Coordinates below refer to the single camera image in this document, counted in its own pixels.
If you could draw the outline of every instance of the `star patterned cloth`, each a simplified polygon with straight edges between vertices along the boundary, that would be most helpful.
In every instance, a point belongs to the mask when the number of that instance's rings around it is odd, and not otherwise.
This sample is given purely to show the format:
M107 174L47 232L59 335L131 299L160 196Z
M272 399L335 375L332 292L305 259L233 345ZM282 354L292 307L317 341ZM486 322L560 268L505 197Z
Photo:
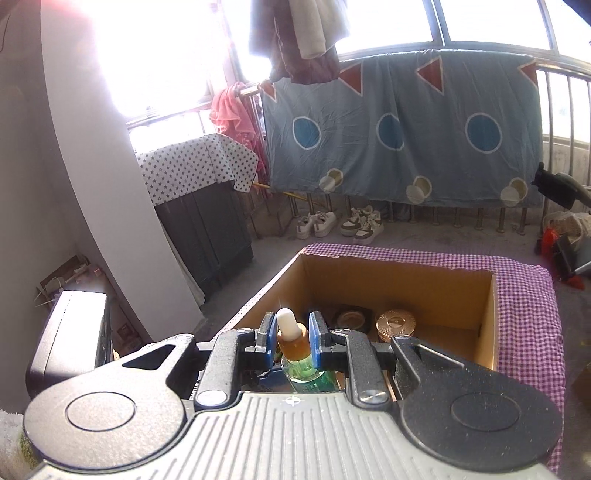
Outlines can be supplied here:
M229 180L234 190L248 193L258 163L253 151L222 134L138 154L137 160L154 206Z

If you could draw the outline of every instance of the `window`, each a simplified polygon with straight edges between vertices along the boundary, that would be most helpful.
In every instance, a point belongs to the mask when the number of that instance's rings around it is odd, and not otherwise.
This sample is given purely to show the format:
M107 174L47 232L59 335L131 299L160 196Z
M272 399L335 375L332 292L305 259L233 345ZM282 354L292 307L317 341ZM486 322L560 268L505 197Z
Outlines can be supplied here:
M452 41L550 48L537 0L441 0L441 6Z
M271 62L251 55L248 48L250 0L222 0L222 4L244 81L266 79ZM348 0L347 10L351 35L337 43L340 55L433 40L421 0Z
M591 27L563 0L546 0L561 55L591 63Z
M339 54L433 41L421 0L349 0L350 36L336 44Z
M554 120L554 137L570 140L570 101L569 84L565 75L550 73L552 92L552 117ZM550 113L548 111L548 90L544 72L538 72L540 88L540 106L542 114L542 132L550 134ZM574 139L589 142L589 92L587 82L571 78L570 88L573 94Z
M129 131L129 138L136 153L146 153L215 132L215 126L209 120L209 110L202 110L135 127Z
M271 73L271 62L265 57L251 55L248 48L251 0L223 0L222 6L244 81L260 82L268 78Z
M202 1L80 1L93 22L100 66L127 119L182 111L211 97L209 77L223 54Z

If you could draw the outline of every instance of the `beige cloth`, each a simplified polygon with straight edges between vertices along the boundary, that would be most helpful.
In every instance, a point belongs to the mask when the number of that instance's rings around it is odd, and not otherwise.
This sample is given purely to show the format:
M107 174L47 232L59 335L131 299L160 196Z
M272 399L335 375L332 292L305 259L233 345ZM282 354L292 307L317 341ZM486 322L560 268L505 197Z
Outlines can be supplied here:
M559 235L568 235L571 245L577 249L580 240L591 236L591 215L586 212L553 212L544 217L544 230L553 228Z
M0 478L25 480L32 467L21 450L22 415L0 410Z
M289 0L295 38L305 60L325 54L349 36L349 20L343 0Z

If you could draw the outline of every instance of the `blue blanket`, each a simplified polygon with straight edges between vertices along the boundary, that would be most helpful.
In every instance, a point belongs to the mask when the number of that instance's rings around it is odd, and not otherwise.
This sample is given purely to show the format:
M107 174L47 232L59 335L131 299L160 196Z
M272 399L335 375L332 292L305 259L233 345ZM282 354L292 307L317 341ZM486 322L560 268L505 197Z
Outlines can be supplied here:
M533 58L429 50L370 57L322 85L262 95L271 187L428 206L537 206Z

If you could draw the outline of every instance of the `ribbed gray plate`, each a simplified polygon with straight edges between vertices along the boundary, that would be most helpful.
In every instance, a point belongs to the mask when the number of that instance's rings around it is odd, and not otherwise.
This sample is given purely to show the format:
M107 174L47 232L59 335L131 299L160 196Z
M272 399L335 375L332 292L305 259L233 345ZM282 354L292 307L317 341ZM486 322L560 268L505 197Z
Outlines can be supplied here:
M38 468L35 480L88 475ZM343 393L245 393L224 411L198 414L182 439L151 462L93 480L550 480L543 465L498 475L461 470L411 444L390 415Z

